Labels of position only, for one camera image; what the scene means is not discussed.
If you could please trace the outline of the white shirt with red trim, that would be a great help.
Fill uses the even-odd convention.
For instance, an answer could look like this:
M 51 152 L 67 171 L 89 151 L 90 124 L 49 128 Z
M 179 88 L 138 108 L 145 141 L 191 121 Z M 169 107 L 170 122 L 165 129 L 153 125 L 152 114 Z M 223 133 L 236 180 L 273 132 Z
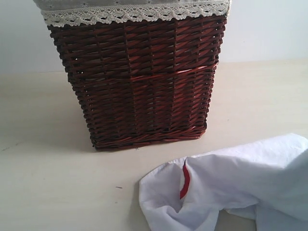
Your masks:
M 259 231 L 305 231 L 308 141 L 287 134 L 169 161 L 140 180 L 139 203 L 153 231 L 212 231 L 221 210 Z

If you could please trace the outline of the dark brown wicker basket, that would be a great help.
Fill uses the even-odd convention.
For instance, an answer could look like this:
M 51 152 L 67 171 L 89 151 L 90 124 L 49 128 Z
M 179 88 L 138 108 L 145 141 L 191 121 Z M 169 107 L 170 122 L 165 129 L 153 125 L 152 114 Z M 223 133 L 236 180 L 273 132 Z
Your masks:
M 49 26 L 93 147 L 200 138 L 226 22 L 212 15 Z

